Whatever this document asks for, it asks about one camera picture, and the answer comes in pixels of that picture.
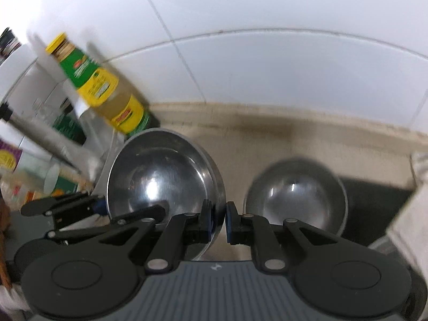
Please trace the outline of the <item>medium steel bowl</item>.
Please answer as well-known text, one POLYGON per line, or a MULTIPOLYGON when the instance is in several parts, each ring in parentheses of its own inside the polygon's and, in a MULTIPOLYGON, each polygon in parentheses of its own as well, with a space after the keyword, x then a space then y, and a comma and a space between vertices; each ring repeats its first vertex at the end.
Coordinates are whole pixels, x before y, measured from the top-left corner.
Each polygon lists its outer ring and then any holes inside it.
POLYGON ((174 215, 198 213, 205 199, 221 220, 226 191, 218 167, 200 145, 173 131, 152 128, 133 136, 109 171, 111 218, 159 204, 168 223, 174 215))

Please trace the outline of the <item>small steel bowl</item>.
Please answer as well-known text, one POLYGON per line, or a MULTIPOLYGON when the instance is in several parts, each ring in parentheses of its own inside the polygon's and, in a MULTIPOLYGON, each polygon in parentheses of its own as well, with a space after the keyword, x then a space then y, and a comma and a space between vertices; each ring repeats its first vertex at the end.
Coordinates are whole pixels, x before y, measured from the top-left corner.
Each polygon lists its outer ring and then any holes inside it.
POLYGON ((349 212, 347 192, 339 177, 320 162, 303 157, 275 162, 256 176, 243 209, 273 225, 295 218, 338 236, 349 212))

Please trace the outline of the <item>clear plastic bag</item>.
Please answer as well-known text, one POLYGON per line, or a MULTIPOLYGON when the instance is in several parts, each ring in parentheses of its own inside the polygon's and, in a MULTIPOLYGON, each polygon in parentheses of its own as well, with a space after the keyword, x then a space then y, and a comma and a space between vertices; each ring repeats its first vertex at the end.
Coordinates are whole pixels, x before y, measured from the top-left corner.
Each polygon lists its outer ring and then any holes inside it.
POLYGON ((61 157, 99 192, 105 190, 120 145, 118 134, 85 103, 69 79, 54 94, 59 101, 36 99, 33 103, 33 121, 44 130, 37 144, 56 146, 61 157))

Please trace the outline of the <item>green label seasoning jar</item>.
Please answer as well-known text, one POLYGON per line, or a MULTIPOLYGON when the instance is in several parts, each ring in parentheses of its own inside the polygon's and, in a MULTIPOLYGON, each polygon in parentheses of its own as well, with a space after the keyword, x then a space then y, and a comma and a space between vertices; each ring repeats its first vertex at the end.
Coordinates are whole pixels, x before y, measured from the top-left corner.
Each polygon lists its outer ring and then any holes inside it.
POLYGON ((86 142, 86 134, 74 113, 74 107, 69 99, 65 99, 60 104, 52 127, 78 145, 83 146, 86 142))

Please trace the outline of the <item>white dish cloth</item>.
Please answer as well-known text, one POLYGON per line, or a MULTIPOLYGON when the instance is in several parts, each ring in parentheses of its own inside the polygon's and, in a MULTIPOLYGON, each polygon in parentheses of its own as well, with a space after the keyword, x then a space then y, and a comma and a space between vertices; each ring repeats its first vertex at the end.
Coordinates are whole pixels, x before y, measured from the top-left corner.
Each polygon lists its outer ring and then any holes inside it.
POLYGON ((386 234, 407 263, 427 280, 427 152, 413 153, 410 161, 416 190, 386 234))

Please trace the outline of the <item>yellow label oil bottle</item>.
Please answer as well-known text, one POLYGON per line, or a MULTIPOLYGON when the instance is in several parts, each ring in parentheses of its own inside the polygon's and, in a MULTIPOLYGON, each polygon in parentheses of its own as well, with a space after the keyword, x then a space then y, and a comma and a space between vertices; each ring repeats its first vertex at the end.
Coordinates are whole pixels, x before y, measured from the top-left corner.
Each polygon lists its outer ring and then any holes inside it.
POLYGON ((85 103, 119 133, 131 137, 160 127, 124 81, 76 47, 66 33, 59 34, 46 52, 56 59, 85 103))

